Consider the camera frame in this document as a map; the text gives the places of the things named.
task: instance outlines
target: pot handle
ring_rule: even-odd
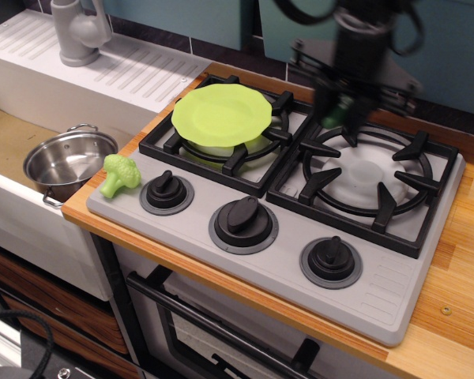
[[[44,197],[42,198],[42,201],[46,204],[49,204],[55,208],[60,208],[62,205],[64,205],[65,203],[62,203],[61,201],[58,201],[58,200],[55,200],[51,197],[49,197],[50,195],[52,195],[53,192],[51,191],[51,189],[47,189],[46,192],[44,192]]]
[[[98,132],[98,126],[94,126],[94,125],[92,125],[92,124],[86,124],[86,123],[72,126],[71,128],[67,129],[67,132],[71,132],[71,131],[73,131],[73,130],[76,130],[76,129],[79,129],[79,128],[83,128],[83,127],[85,127],[85,126],[87,126],[88,128],[92,128],[92,129],[94,129],[96,132]]]

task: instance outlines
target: toy broccoli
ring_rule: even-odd
[[[135,188],[141,184],[141,172],[131,158],[110,154],[103,160],[103,169],[107,172],[107,178],[100,193],[110,199],[123,186]]]

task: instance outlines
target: teal wall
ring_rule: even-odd
[[[81,1],[92,9],[91,0]],[[240,49],[250,41],[253,0],[103,0],[105,12],[217,45]]]
[[[334,37],[333,21],[302,26],[287,19],[273,0],[259,0],[265,55],[287,62],[294,38]],[[332,0],[295,0],[302,10],[320,14]],[[420,99],[474,114],[474,0],[423,0],[415,2],[426,31],[425,45],[416,54],[395,61],[422,85]],[[413,27],[400,17],[397,41],[405,46],[414,38]]]

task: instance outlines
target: oven handle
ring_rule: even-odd
[[[268,351],[266,351],[262,347],[259,347],[246,337],[241,336],[230,328],[222,325],[219,321],[214,320],[206,314],[203,314],[200,310],[197,310],[189,304],[182,302],[176,296],[169,294],[165,290],[162,290],[160,286],[166,280],[167,277],[164,277],[162,280],[152,282],[142,278],[136,272],[131,272],[126,277],[126,283],[134,290],[137,290],[141,292],[144,296],[147,296],[148,298],[152,299],[155,303],[160,304],[162,307],[166,308],[172,313],[175,313],[180,317],[184,318],[185,320],[189,321],[193,325],[198,326],[205,332],[213,336],[219,337],[223,341],[231,344],[240,351],[245,352],[249,356],[256,358],[259,362],[266,364],[273,370],[288,375],[288,377],[295,379],[315,379],[312,375],[307,373],[310,364],[299,366],[298,364],[296,364],[294,359],[293,364],[299,367],[302,371],[305,371],[305,373],[301,373],[283,359],[271,355]],[[319,345],[317,343],[312,340],[309,341],[316,345],[319,350]]]

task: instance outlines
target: oven window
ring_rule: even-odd
[[[182,317],[158,306],[171,354],[203,377],[281,379],[260,362],[237,351]]]

